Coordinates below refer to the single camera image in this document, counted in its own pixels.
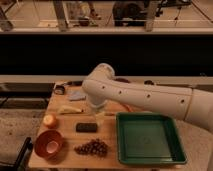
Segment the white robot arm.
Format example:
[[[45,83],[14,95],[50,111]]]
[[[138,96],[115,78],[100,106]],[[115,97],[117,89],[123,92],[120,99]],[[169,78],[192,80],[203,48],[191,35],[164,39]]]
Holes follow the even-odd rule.
[[[118,101],[183,120],[213,134],[213,92],[125,83],[114,77],[114,69],[101,63],[84,79],[82,89],[93,108],[103,106],[106,100]]]

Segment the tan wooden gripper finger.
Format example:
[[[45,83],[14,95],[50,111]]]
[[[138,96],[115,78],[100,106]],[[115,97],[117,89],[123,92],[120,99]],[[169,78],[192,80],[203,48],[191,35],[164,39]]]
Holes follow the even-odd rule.
[[[105,113],[104,112],[97,113],[95,115],[95,119],[96,119],[97,125],[101,126],[104,123],[104,120],[105,120]]]

